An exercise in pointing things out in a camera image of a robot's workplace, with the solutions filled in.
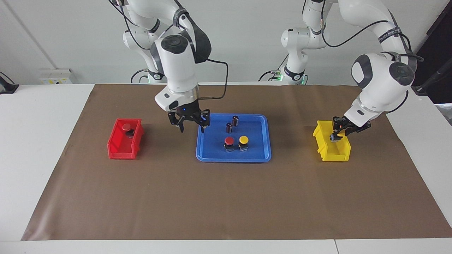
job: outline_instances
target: black stand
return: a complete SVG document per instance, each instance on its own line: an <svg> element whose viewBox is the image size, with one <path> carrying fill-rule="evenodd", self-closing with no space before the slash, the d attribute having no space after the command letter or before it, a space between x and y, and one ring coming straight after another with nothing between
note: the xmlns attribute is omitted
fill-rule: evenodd
<svg viewBox="0 0 452 254"><path fill-rule="evenodd" d="M426 82L420 86L413 86L413 90L417 95L427 96L427 88L433 85L435 82L439 81L442 75L446 74L447 71L452 67L452 58L449 59L439 70L437 70L433 75L431 75Z"/></svg>
<svg viewBox="0 0 452 254"><path fill-rule="evenodd" d="M0 90L0 94L13 94L19 87L18 84L10 84L6 82L6 80L2 77L0 77L0 84L3 87L3 90Z"/></svg>

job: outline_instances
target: blue tray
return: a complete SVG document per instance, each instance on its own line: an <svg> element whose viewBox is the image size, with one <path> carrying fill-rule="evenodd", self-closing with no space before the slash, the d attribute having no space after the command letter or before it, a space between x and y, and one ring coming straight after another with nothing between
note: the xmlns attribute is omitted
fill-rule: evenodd
<svg viewBox="0 0 452 254"><path fill-rule="evenodd" d="M226 132L226 124L232 122L232 116L239 117L239 124ZM224 139L234 138L234 150L225 152ZM248 150L241 152L238 148L240 136L249 138ZM267 119L259 114L224 114L212 113L210 126L201 133L198 129L196 157L205 162L247 162L263 163L272 158Z"/></svg>

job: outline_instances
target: cylindrical component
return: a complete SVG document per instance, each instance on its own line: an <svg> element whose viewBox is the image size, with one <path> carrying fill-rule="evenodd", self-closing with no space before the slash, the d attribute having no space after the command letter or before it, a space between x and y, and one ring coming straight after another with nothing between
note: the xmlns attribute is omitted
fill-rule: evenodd
<svg viewBox="0 0 452 254"><path fill-rule="evenodd" d="M237 126L237 125L239 125L239 117L233 116L232 117L232 126Z"/></svg>
<svg viewBox="0 0 452 254"><path fill-rule="evenodd" d="M226 124L226 132L227 133L232 133L232 124L230 122L228 122Z"/></svg>

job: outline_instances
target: white table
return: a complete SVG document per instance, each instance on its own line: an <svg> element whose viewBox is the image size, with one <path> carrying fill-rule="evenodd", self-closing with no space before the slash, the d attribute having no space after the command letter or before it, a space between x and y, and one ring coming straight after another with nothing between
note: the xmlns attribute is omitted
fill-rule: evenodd
<svg viewBox="0 0 452 254"><path fill-rule="evenodd" d="M452 253L452 238L20 242L93 86L22 85L0 95L0 253ZM452 225L452 127L413 93L388 118Z"/></svg>

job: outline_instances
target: white wall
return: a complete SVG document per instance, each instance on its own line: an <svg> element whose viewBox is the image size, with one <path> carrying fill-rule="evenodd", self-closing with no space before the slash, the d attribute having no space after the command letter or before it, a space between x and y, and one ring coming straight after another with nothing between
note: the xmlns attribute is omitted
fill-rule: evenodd
<svg viewBox="0 0 452 254"><path fill-rule="evenodd" d="M254 81L275 69L286 55L283 30L303 27L302 0L180 0L209 36L212 59L230 64L230 81ZM448 0L383 0L413 48ZM146 65L122 42L126 29L108 0L0 0L0 70L16 83L38 83L38 69L51 64L20 28L19 21L58 68L71 68L80 83L128 83ZM346 24L337 5L328 16L330 43L337 44L359 29ZM381 50L374 35L364 32L342 47L308 51L306 73L311 84L353 84L350 67L362 53ZM200 82L222 81L224 66L197 66Z"/></svg>

